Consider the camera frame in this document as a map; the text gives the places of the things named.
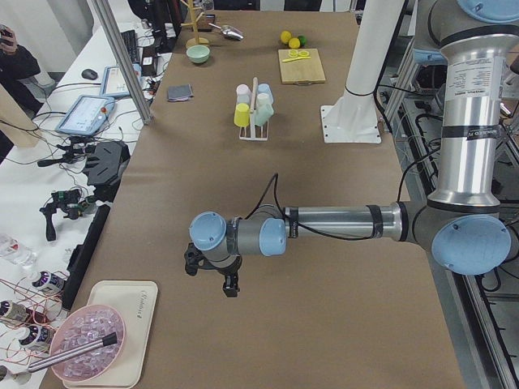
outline blue joint cap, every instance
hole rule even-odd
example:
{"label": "blue joint cap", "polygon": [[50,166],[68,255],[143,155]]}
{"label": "blue joint cap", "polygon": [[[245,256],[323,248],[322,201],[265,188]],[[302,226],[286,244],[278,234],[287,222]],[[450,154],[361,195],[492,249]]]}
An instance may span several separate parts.
{"label": "blue joint cap", "polygon": [[413,49],[413,59],[420,65],[447,65],[447,59],[434,50]]}
{"label": "blue joint cap", "polygon": [[216,212],[204,212],[191,222],[189,236],[198,250],[209,251],[220,245],[226,230],[223,217]]}
{"label": "blue joint cap", "polygon": [[517,0],[457,0],[470,17],[489,24],[508,24],[519,20]]}
{"label": "blue joint cap", "polygon": [[512,238],[490,215],[463,216],[446,224],[432,241],[432,256],[448,270],[466,276],[484,274],[508,256]]}
{"label": "blue joint cap", "polygon": [[259,231],[259,249],[266,257],[281,255],[286,250],[285,222],[281,219],[269,218]]}

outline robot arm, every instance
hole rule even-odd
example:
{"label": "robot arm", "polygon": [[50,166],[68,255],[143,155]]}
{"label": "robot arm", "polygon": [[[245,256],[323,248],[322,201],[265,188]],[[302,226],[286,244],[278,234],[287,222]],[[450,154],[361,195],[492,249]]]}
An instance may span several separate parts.
{"label": "robot arm", "polygon": [[420,6],[417,26],[424,29],[417,32],[417,42],[440,49],[448,61],[438,187],[427,203],[285,210],[277,204],[259,208],[250,219],[228,222],[206,212],[190,227],[198,250],[186,253],[191,273],[197,258],[226,277],[235,275],[235,296],[242,255],[283,254],[285,237],[309,235],[413,242],[464,275],[485,273],[507,258],[517,237],[497,217],[500,203],[491,193],[491,180],[505,56],[519,44],[519,3],[422,0]]}

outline green bowl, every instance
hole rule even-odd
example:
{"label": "green bowl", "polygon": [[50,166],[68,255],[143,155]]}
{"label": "green bowl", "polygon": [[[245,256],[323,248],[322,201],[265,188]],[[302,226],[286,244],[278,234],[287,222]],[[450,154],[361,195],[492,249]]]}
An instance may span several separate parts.
{"label": "green bowl", "polygon": [[193,63],[204,63],[209,59],[211,50],[204,45],[195,45],[187,49],[186,54]]}

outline white pillar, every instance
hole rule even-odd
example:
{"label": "white pillar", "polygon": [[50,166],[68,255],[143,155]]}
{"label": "white pillar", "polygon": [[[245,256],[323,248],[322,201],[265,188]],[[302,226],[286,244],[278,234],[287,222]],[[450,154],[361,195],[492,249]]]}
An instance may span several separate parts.
{"label": "white pillar", "polygon": [[366,2],[344,95],[321,106],[325,143],[380,143],[372,93],[404,1]]}

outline computer mouse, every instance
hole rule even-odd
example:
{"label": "computer mouse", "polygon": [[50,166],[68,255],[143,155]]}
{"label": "computer mouse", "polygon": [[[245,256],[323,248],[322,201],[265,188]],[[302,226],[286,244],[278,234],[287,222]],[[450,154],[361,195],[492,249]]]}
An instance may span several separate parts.
{"label": "computer mouse", "polygon": [[81,72],[81,77],[84,79],[97,79],[97,72],[92,69],[85,69]]}

